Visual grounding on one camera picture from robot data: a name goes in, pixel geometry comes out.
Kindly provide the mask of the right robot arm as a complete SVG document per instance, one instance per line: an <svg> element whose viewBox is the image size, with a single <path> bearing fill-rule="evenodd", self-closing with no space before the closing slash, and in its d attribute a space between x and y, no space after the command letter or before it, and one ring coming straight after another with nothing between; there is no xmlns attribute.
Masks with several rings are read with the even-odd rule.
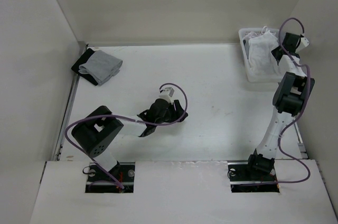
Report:
<svg viewBox="0 0 338 224"><path fill-rule="evenodd" d="M305 111L314 87L315 80L310 77L309 67L301 65L297 53L300 46L308 45L309 41L303 33L287 32L282 43L271 51L273 61L283 78L273 97L273 115L267 131L245 166L246 176L250 179L255 180L271 173L277 150L296 160L281 149L281 138Z"/></svg>

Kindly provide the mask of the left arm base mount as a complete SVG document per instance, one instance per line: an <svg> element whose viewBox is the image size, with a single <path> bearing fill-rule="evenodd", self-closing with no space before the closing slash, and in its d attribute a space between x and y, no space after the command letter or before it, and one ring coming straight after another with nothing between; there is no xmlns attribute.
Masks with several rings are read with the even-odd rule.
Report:
<svg viewBox="0 0 338 224"><path fill-rule="evenodd" d="M122 189L94 163L90 163L82 169L82 174L87 176L85 193L133 193L135 167L135 163L120 163L114 173L114 177L124 186Z"/></svg>

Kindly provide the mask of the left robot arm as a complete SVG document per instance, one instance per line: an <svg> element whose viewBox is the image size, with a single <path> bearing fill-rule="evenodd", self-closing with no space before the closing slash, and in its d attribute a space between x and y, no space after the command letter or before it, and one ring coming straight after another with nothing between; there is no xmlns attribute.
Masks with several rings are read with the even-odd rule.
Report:
<svg viewBox="0 0 338 224"><path fill-rule="evenodd" d="M113 181L118 176L120 163L107 148L117 135L147 137L155 132L158 124L181 123L187 117L188 113L178 100L168 102L158 98L149 109L136 116L136 120L141 120L141 123L115 117L96 118L77 124L71 135L84 152L99 163L101 176Z"/></svg>

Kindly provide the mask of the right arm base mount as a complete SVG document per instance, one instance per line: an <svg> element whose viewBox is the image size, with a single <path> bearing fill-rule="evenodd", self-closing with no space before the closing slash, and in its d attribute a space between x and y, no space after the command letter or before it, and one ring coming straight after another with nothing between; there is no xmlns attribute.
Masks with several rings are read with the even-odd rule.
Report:
<svg viewBox="0 0 338 224"><path fill-rule="evenodd" d="M275 169L270 173L249 171L247 162L229 162L227 176L233 193L279 193L278 184L269 184L277 181Z"/></svg>

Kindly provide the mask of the white tank top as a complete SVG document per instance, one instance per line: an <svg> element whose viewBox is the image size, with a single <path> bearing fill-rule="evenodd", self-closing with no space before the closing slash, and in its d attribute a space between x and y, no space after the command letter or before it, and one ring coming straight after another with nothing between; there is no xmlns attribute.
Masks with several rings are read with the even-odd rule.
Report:
<svg viewBox="0 0 338 224"><path fill-rule="evenodd" d="M272 50L278 47L278 38L267 26L264 26L259 34L250 32L245 40L248 43L248 61L253 74L257 76L277 74L276 61Z"/></svg>

